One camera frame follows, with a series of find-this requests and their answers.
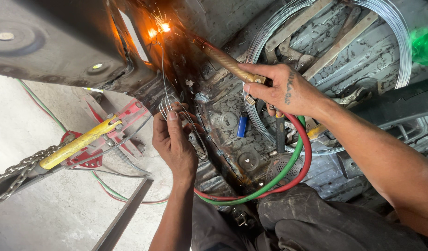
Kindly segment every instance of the dark trousers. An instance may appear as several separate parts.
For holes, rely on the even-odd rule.
[[[305,184],[260,200],[265,232],[248,240],[229,228],[219,212],[194,194],[193,251],[428,250],[412,229],[343,202],[324,201]]]

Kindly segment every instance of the blue lighter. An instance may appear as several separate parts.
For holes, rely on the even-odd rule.
[[[242,112],[240,114],[239,127],[237,128],[237,137],[244,138],[247,122],[248,122],[248,113]]]

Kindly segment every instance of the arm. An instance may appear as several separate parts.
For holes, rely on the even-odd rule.
[[[180,112],[181,107],[174,106],[173,110]],[[186,251],[191,246],[193,187],[198,159],[187,140],[190,131],[189,125],[183,128],[176,112],[169,112],[167,121],[161,113],[154,116],[152,144],[171,168],[174,183],[149,250]]]
[[[273,79],[273,87],[243,88],[282,111],[314,117],[324,124],[395,208],[402,224],[428,236],[428,159],[400,140],[329,99],[287,65],[241,64]]]

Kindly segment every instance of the concrete floor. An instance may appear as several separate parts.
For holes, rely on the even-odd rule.
[[[86,93],[83,88],[30,81],[27,85],[67,129],[83,133],[96,125],[78,104]],[[131,100],[114,92],[104,95],[116,109]],[[146,117],[129,129],[136,129]],[[135,137],[146,146],[145,158],[138,166],[155,176],[147,201],[166,198],[172,187],[172,173],[151,144],[152,124],[153,118]],[[0,76],[0,174],[23,158],[57,145],[62,134],[15,79]],[[133,173],[111,153],[103,163],[107,168]],[[100,177],[125,197],[141,181],[109,174]],[[91,250],[123,205],[108,197],[89,172],[60,171],[0,205],[0,251]],[[165,206],[140,206],[115,250],[147,250]]]

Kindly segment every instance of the hand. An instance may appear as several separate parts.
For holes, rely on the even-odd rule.
[[[194,146],[188,141],[192,125],[188,123],[183,127],[181,115],[177,115],[182,113],[181,105],[186,109],[189,107],[188,104],[172,104],[172,111],[167,113],[167,121],[160,112],[155,114],[152,145],[171,169],[174,185],[193,186],[198,157],[195,155]],[[187,115],[193,121],[197,120],[194,115]],[[195,126],[199,133],[204,131],[199,124]]]
[[[261,83],[246,83],[243,89],[253,97],[265,100],[281,111],[316,118],[322,101],[330,100],[288,65],[240,63],[239,68],[273,80],[273,87],[267,87]],[[274,116],[276,111],[269,109],[268,103],[268,113]]]

